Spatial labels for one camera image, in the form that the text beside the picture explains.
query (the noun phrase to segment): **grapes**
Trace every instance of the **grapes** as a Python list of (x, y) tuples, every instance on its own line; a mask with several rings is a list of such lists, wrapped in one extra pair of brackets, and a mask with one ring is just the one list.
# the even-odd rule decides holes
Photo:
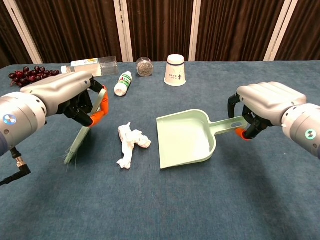
[(18, 87), (23, 88), (29, 84), (36, 83), (42, 79), (58, 74), (60, 74), (59, 70), (46, 70), (44, 66), (35, 66), (34, 70), (30, 70), (29, 67), (25, 66), (22, 71), (16, 70), (8, 76), (11, 79), (10, 86), (17, 85)]

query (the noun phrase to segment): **robotic hand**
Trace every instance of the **robotic hand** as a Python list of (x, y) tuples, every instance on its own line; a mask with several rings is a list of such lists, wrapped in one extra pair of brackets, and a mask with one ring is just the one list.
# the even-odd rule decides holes
[(307, 97), (279, 82), (240, 86), (228, 99), (228, 116), (243, 102), (242, 116), (250, 124), (237, 129), (245, 140), (254, 139), (267, 127), (282, 127), (286, 137), (320, 159), (320, 106), (307, 103)]
[(93, 108), (88, 89), (96, 93), (107, 90), (91, 73), (81, 71), (48, 77), (0, 97), (0, 157), (11, 151), (20, 170), (0, 186), (31, 173), (16, 146), (47, 124), (47, 117), (64, 114), (84, 127), (93, 127), (108, 114), (106, 92), (101, 110), (88, 115)]

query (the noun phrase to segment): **table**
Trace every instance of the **table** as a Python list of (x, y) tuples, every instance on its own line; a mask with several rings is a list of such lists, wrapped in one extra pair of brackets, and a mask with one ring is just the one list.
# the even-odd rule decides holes
[[(48, 70), (62, 65), (44, 64)], [(64, 164), (81, 126), (63, 115), (49, 117), (17, 146), (31, 174), (0, 188), (1, 240), (320, 239), (320, 161), (281, 128), (250, 142), (218, 135), (211, 159), (160, 169), (156, 125), (157, 117), (189, 109), (205, 111), (212, 122), (227, 119), (228, 98), (259, 82), (286, 84), (320, 105), (320, 61), (186, 62), (187, 83), (180, 87), (164, 83), (165, 62), (154, 62), (145, 78), (135, 63), (118, 67), (118, 75), (96, 78), (108, 88), (110, 111), (76, 160)], [(19, 91), (8, 74), (22, 68), (0, 70), (0, 96)], [(126, 71), (133, 81), (118, 97), (113, 88)], [(134, 148), (129, 170), (116, 163), (118, 127), (128, 122), (152, 141), (150, 148)], [(0, 157), (2, 179), (16, 171), (10, 153)]]

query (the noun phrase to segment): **dustpan handle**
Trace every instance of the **dustpan handle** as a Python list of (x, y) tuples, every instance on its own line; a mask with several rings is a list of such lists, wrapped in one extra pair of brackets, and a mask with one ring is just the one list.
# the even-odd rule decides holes
[(246, 128), (248, 125), (248, 122), (245, 120), (243, 116), (237, 116), (234, 118), (211, 122), (209, 124), (211, 134), (219, 135), (224, 134), (228, 132), (235, 131), (238, 128)]

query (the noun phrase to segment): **white plastic bottle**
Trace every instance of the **white plastic bottle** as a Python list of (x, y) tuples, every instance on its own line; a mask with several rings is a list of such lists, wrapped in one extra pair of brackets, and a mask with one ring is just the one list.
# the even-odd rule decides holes
[(127, 93), (131, 82), (132, 82), (131, 72), (126, 71), (125, 73), (122, 73), (117, 84), (114, 87), (114, 93), (117, 96), (122, 97)]
[(115, 56), (106, 56), (101, 58), (78, 60), (72, 61), (70, 66), (61, 67), (62, 74), (80, 71), (89, 72), (94, 77), (118, 74), (117, 58)]

